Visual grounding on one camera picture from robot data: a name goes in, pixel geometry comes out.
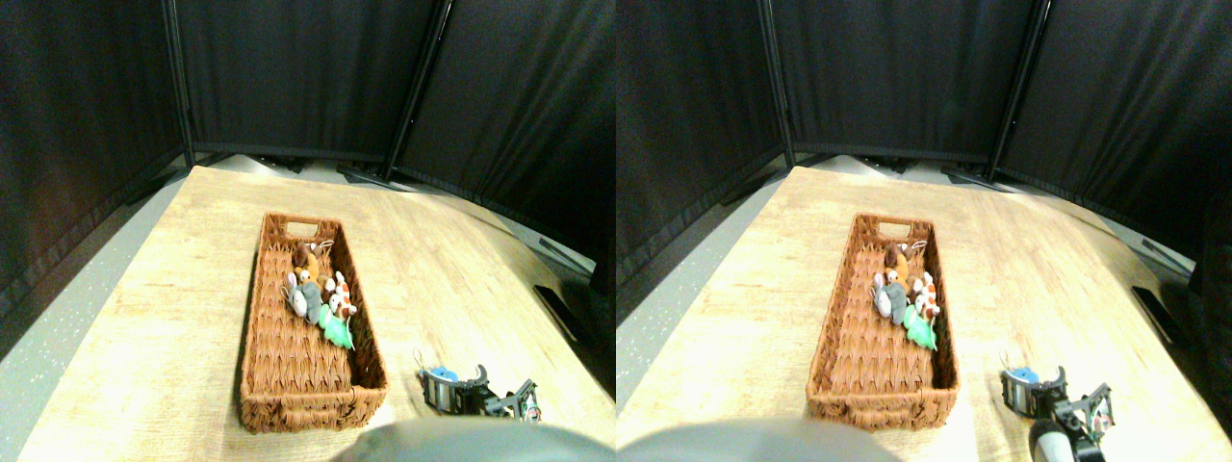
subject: brown woven basket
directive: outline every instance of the brown woven basket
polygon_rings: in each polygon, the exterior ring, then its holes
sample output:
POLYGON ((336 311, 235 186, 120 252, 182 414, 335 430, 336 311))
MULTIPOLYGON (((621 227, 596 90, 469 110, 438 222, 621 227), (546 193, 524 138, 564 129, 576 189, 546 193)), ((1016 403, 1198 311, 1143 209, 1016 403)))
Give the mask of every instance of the brown woven basket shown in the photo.
POLYGON ((384 402, 384 361, 341 222, 265 214, 240 373, 240 420, 253 432, 360 428, 384 402), (291 235, 288 222, 315 224, 317 233, 291 235), (325 340, 320 328, 287 308, 282 294, 296 246, 324 240, 334 241, 322 259, 325 274, 342 272, 359 308, 350 319, 355 350, 325 340))
POLYGON ((951 307, 931 222, 861 213, 851 224, 843 266, 834 282, 825 328, 809 371, 808 413, 865 430, 939 428, 958 395, 958 363, 950 335, 951 307), (909 225, 907 237, 881 233, 881 223, 909 225), (926 240, 912 259, 917 274, 933 275, 941 314, 933 326, 936 351, 907 339, 872 303, 872 276, 885 270, 890 243, 926 240))

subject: metal pole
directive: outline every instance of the metal pole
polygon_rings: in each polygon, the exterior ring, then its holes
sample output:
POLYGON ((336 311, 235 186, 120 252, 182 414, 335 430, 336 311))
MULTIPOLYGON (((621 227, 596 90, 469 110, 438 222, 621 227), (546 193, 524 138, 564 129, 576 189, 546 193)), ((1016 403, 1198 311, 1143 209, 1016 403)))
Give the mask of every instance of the metal pole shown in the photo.
POLYGON ((766 62, 770 65, 770 86, 774 91, 774 105, 779 112, 779 127, 781 127, 782 140, 787 147, 784 156, 787 160, 787 169, 796 166, 796 152, 791 144, 791 117, 787 111, 787 90, 782 80, 782 62, 779 59, 779 37, 774 27, 774 5, 771 0, 760 2, 761 37, 765 41, 766 62))
POLYGON ((1009 144, 1009 139, 1014 134, 1014 123, 1018 122, 1018 111, 1023 105, 1026 86, 1031 80, 1031 70, 1035 69, 1035 59, 1039 57, 1040 42, 1044 41, 1044 30, 1048 22, 1048 10, 1051 7, 1051 0, 1036 0, 1032 5, 1035 14, 1031 16, 1031 23, 1023 37, 1023 48, 1019 52, 1018 70, 1014 76, 1014 90, 1010 92, 1009 101, 1005 105, 1005 113, 1002 116, 1002 131, 997 136, 993 159, 988 163, 988 170, 984 175, 989 184, 993 182, 997 175, 997 166, 1005 153, 1005 145, 1009 144))
POLYGON ((441 39, 445 36, 445 28, 450 22, 450 11, 453 9, 453 0, 444 0, 441 6, 437 9, 434 17, 432 28, 429 31, 429 36, 425 37, 424 44, 420 46, 419 63, 415 73, 415 80, 411 84, 410 95, 407 99, 407 103, 403 106, 402 111, 402 123, 398 127, 398 136, 393 139, 393 148, 389 149, 389 155, 386 160, 384 169, 381 171, 381 179, 383 181, 389 181, 389 176, 393 175, 393 166, 398 161, 398 156, 402 154, 403 143, 407 142, 407 137, 410 134, 410 127, 415 123, 415 116, 419 112, 419 103, 423 101, 424 89, 428 87, 428 78, 431 74, 431 68, 436 63, 436 55, 440 51, 441 39))
POLYGON ((166 30, 166 48, 171 62, 171 80, 175 84, 175 105, 179 110, 180 136, 184 137, 184 163, 186 169, 197 164, 192 143, 192 120, 188 108, 188 87, 184 78, 184 52, 180 41, 180 15, 175 0, 163 2, 163 26, 166 30))

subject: wooden table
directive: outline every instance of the wooden table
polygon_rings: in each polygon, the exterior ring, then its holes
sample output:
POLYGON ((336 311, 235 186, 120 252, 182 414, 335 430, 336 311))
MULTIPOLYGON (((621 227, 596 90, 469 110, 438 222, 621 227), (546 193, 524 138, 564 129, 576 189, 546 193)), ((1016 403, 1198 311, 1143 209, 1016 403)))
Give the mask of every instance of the wooden table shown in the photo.
POLYGON ((1101 382, 1109 461, 1232 460, 1130 286, 1158 281, 1093 213, 1064 201, 797 168, 723 260, 621 411, 618 446, 685 423, 801 416, 809 361, 857 212, 936 224, 962 377, 936 430, 875 432, 907 460, 1030 460, 1030 421, 1002 404, 1014 365, 1101 382))
POLYGON ((496 393, 538 386, 546 425, 611 442, 615 404, 533 285, 559 281, 489 212, 460 200, 196 168, 69 363, 21 460, 320 460, 365 429, 251 435, 239 362, 261 217, 346 227, 389 394, 368 429, 434 416, 415 350, 496 393))

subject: plush toy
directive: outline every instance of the plush toy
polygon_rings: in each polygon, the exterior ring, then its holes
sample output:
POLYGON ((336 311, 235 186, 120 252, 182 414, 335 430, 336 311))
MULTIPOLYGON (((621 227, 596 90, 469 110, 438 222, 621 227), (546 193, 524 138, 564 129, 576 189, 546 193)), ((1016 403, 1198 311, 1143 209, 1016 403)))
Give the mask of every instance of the plush toy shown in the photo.
POLYGON ((326 240, 317 245, 317 243, 304 243, 296 248, 296 253, 291 255, 291 264, 294 265, 296 274, 302 271, 308 271, 308 278, 314 281, 318 287, 325 292, 334 291, 334 281, 329 276, 324 275, 322 256, 325 253, 325 248, 333 245, 333 240, 326 240))
POLYGON ((903 326, 907 328, 908 340, 914 341, 915 345, 936 351, 936 334, 933 331, 933 326, 915 313, 915 307, 907 310, 903 326))
POLYGON ((933 275, 924 271, 924 277, 917 278, 912 290, 915 291, 915 307, 919 309, 920 317, 931 325, 933 319, 941 314, 941 307, 936 304, 936 286, 933 283, 933 275))
POLYGON ((335 271, 334 277, 338 278, 338 287, 334 291, 334 296, 329 298, 330 308, 334 309, 334 314, 339 318, 346 320, 352 314, 360 309, 351 304, 351 286, 346 285, 346 278, 342 277, 341 271, 335 271), (334 298, 338 298, 338 303, 334 303, 334 298))
POLYGON ((317 322, 314 313, 324 303, 320 299, 320 287, 308 280, 307 271, 299 272, 298 278, 296 275, 288 274, 283 294, 287 296, 287 304, 296 312, 296 315, 307 317, 309 323, 317 322))
POLYGON ((351 341, 351 331, 341 319, 330 314, 328 308, 323 307, 320 310, 320 320, 317 325, 320 325, 325 330, 325 340, 344 349, 355 350, 355 345, 351 341))
POLYGON ((329 297, 329 310, 340 319, 346 320, 360 309, 351 304, 351 301, 342 296, 342 293, 335 292, 329 297))

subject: black backdrop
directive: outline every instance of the black backdrop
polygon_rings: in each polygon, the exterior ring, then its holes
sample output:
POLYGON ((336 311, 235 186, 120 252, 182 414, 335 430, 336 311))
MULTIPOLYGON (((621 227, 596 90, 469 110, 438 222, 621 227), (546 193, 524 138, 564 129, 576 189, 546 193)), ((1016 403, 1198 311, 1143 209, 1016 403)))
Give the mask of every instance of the black backdrop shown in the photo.
POLYGON ((1232 10, 1057 1, 1000 171, 1191 257, 1232 170, 1232 10))
POLYGON ((621 5, 617 283, 786 147, 755 1, 621 5))
POLYGON ((987 163, 1030 1, 774 2, 796 150, 987 163))
POLYGON ((195 148, 381 161, 431 1, 181 1, 195 148))
POLYGON ((606 265, 611 1, 457 1, 394 169, 606 265))
POLYGON ((159 1, 0 4, 0 314, 182 149, 159 1))

